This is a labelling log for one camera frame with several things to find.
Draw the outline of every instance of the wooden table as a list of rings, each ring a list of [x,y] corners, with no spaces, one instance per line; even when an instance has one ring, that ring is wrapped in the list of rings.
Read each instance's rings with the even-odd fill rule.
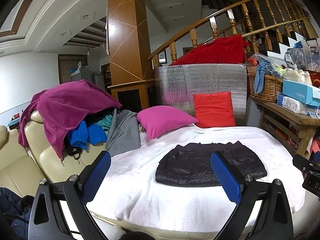
[[[316,129],[320,126],[320,119],[313,119],[308,115],[295,114],[294,112],[279,106],[276,103],[269,103],[265,101],[260,101],[255,98],[252,100],[257,104],[258,108],[261,109],[261,116],[259,121],[259,128],[265,129],[272,136],[274,136],[291,155],[300,154],[305,155],[307,146],[310,139],[315,135]],[[287,120],[292,124],[296,130],[298,130],[298,135],[294,134],[287,127],[285,127],[281,122],[272,118],[268,112],[270,111],[283,119]],[[293,141],[297,143],[298,149],[294,149],[286,140],[284,140],[274,129],[272,129],[267,121],[274,124],[282,132],[288,135]]]

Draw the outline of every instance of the orange column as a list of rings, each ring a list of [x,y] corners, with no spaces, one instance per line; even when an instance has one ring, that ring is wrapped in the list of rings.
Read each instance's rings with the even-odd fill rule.
[[[108,0],[108,35],[112,95],[120,100],[119,92],[136,89],[147,108],[153,70],[145,0]]]

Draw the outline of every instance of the metal bolt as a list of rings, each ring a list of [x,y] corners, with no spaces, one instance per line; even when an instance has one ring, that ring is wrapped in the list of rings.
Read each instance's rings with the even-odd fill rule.
[[[70,181],[76,181],[78,179],[78,175],[71,175],[70,177],[69,177],[69,180]]]
[[[44,185],[44,184],[46,184],[47,183],[47,180],[46,179],[41,179],[40,180],[40,185]]]
[[[253,177],[252,177],[251,175],[245,175],[245,176],[244,176],[244,179],[245,179],[246,181],[253,181]]]
[[[275,183],[276,183],[277,185],[281,185],[281,184],[282,184],[281,180],[279,180],[279,179],[275,179]]]

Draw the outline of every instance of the black label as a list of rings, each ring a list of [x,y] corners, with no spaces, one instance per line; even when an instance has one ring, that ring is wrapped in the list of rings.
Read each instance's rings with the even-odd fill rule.
[[[319,55],[319,48],[318,46],[310,47],[311,55]]]

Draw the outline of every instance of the ceiling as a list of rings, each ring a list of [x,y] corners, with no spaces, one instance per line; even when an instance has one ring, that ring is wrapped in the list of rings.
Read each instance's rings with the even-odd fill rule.
[[[201,0],[145,1],[150,37],[181,30],[201,18]],[[18,33],[0,37],[0,57],[29,51],[81,54],[87,48],[100,46],[106,42],[103,19],[107,3],[108,0],[33,0]]]

